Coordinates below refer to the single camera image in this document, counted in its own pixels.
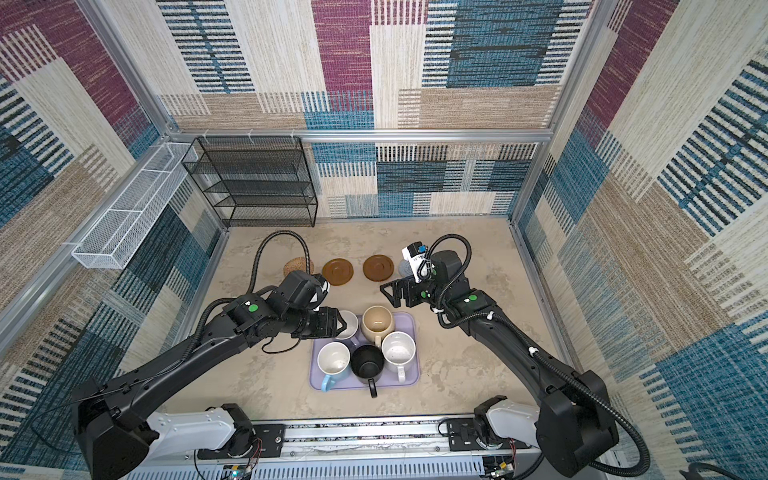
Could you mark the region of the lavender mug white inside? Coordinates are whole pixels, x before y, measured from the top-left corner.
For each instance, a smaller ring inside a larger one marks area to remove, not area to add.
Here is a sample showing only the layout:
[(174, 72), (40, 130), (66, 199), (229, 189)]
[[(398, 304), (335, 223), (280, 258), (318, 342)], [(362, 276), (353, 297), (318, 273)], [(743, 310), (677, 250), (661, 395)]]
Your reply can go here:
[(351, 340), (359, 330), (359, 319), (357, 315), (348, 310), (340, 310), (341, 319), (345, 322), (345, 329), (336, 335), (335, 339), (340, 341)]

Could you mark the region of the brown wooden round coaster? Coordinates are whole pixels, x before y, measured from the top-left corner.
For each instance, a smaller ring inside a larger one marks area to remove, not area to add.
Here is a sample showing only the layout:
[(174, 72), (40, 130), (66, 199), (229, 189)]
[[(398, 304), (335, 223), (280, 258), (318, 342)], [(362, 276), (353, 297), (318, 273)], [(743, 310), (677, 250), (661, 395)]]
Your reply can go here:
[(372, 255), (363, 263), (363, 274), (371, 281), (384, 282), (389, 279), (393, 273), (394, 263), (387, 255)]

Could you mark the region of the tan wicker round coaster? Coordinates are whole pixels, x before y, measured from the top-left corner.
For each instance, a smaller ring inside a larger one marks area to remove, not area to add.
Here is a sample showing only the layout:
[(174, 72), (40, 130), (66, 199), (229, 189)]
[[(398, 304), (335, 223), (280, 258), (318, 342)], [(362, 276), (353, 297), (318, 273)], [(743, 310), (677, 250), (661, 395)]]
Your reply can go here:
[(305, 257), (296, 257), (289, 260), (283, 267), (283, 275), (287, 277), (294, 271), (301, 271), (304, 273), (314, 273), (314, 263), (311, 260), (307, 260)]

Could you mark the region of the blue-grey woven round coaster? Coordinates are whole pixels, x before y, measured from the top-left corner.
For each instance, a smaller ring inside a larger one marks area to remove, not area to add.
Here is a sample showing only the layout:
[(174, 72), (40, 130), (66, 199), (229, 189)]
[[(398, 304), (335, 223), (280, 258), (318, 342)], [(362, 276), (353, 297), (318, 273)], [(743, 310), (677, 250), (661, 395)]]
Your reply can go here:
[(402, 260), (399, 263), (398, 273), (400, 277), (408, 277), (412, 275), (412, 269), (410, 263), (407, 260)]

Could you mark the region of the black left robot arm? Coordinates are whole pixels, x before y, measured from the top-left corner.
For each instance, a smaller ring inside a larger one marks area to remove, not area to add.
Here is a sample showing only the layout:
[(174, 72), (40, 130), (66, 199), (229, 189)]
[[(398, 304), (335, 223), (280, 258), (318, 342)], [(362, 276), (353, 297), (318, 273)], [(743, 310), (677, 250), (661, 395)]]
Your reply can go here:
[(119, 479), (148, 458), (160, 434), (149, 426), (158, 407), (188, 384), (263, 340), (332, 338), (347, 326), (336, 308), (292, 305), (251, 293), (231, 299), (199, 338), (191, 336), (148, 363), (72, 390), (74, 437), (93, 479)]

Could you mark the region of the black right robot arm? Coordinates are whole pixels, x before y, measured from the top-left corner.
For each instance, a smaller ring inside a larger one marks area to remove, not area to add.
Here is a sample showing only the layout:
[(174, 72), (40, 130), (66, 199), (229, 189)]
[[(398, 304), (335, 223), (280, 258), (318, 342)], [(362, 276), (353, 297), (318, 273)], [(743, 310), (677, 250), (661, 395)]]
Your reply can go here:
[(533, 396), (533, 444), (566, 477), (585, 467), (613, 474), (600, 462), (617, 445), (623, 417), (612, 407), (604, 381), (577, 372), (542, 349), (517, 327), (497, 302), (470, 286), (468, 263), (453, 250), (429, 252), (420, 242), (403, 250), (411, 275), (380, 290), (395, 307), (427, 304), (444, 329), (460, 329), (494, 353)]

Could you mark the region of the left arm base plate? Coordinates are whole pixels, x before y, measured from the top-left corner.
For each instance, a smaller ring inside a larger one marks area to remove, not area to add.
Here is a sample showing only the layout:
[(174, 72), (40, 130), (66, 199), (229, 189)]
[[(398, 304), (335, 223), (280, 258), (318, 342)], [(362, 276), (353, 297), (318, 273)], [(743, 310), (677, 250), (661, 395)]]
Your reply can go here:
[(238, 427), (233, 437), (218, 450), (199, 450), (198, 460), (240, 460), (277, 458), (281, 455), (286, 425), (279, 423)]

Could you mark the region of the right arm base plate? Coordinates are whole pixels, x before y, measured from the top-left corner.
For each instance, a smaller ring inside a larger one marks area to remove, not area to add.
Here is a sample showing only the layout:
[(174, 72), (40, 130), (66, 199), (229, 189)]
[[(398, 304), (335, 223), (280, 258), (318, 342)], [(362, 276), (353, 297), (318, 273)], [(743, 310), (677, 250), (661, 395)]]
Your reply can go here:
[(438, 433), (447, 438), (451, 451), (531, 449), (531, 446), (493, 432), (486, 420), (477, 417), (443, 418)]

